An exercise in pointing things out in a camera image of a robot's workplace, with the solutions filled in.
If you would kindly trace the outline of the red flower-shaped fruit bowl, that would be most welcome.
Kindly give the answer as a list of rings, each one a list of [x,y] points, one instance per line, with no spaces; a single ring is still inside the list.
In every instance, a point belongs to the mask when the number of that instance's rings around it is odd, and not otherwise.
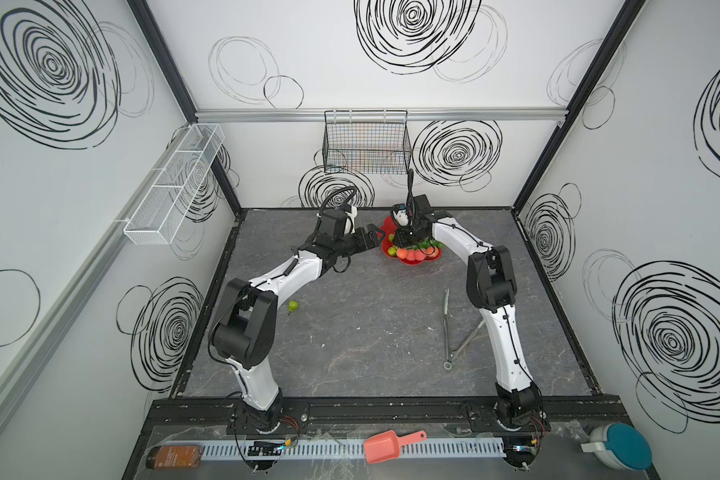
[[[418,264],[421,264],[421,263],[424,263],[424,262],[434,262],[434,261],[438,260],[438,259],[442,256],[442,248],[438,248],[438,249],[440,250],[440,254],[439,254],[437,257],[435,257],[435,258],[429,258],[429,257],[427,256],[427,258],[426,258],[424,261],[422,261],[422,262],[413,262],[413,261],[408,261],[407,259],[400,259],[400,258],[397,257],[396,254],[395,254],[394,256],[390,256],[390,255],[387,254],[387,250],[388,250],[391,246],[394,246],[397,250],[400,249],[400,248],[403,248],[403,247],[397,247],[396,244],[394,243],[394,241],[393,241],[393,242],[389,242],[389,241],[387,240],[387,237],[388,237],[389,234],[394,234],[394,235],[395,235],[394,240],[396,239],[396,233],[397,233],[397,230],[398,230],[398,226],[395,224],[393,218],[392,218],[391,216],[388,216],[388,217],[384,220],[381,229],[382,229],[382,230],[384,231],[384,233],[385,233],[385,238],[384,238],[384,240],[383,240],[383,242],[382,242],[381,248],[382,248],[382,250],[383,250],[383,253],[384,253],[388,258],[390,258],[390,259],[392,259],[392,260],[398,260],[398,261],[400,261],[400,262],[402,262],[403,264],[406,264],[406,265],[418,265]],[[407,252],[408,252],[410,249],[418,249],[418,248],[417,248],[417,246],[414,246],[414,247],[405,247],[405,248],[403,248],[403,249],[406,249]],[[422,251],[423,251],[424,253],[428,254],[429,251],[430,251],[430,249],[422,250]]]

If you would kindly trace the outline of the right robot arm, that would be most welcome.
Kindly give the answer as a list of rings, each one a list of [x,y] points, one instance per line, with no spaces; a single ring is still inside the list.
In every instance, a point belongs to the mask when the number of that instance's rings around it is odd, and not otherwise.
[[[510,251],[469,232],[446,211],[434,210],[424,195],[390,208],[393,243],[411,249],[442,244],[466,265],[465,290],[486,326],[496,366],[496,417],[517,431],[543,410],[542,394],[530,374],[516,322],[517,282]]]

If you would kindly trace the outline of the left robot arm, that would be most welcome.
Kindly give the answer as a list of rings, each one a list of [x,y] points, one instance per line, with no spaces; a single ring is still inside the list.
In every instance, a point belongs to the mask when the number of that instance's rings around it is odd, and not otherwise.
[[[282,414],[282,389],[269,362],[279,307],[333,270],[338,260],[378,248],[386,238],[373,224],[357,226],[356,217],[353,206],[321,209],[314,230],[288,260],[250,280],[235,278],[223,289],[221,315],[207,344],[232,368],[245,416],[260,432],[276,430]]]

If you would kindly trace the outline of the green fake grape bunch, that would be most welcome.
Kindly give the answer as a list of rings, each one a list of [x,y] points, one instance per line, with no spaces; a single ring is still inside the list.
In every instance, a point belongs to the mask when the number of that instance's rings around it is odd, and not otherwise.
[[[420,250],[427,250],[430,248],[441,248],[441,247],[442,247],[442,244],[439,241],[434,240],[434,239],[424,240],[423,242],[419,243],[417,246],[417,248]]]

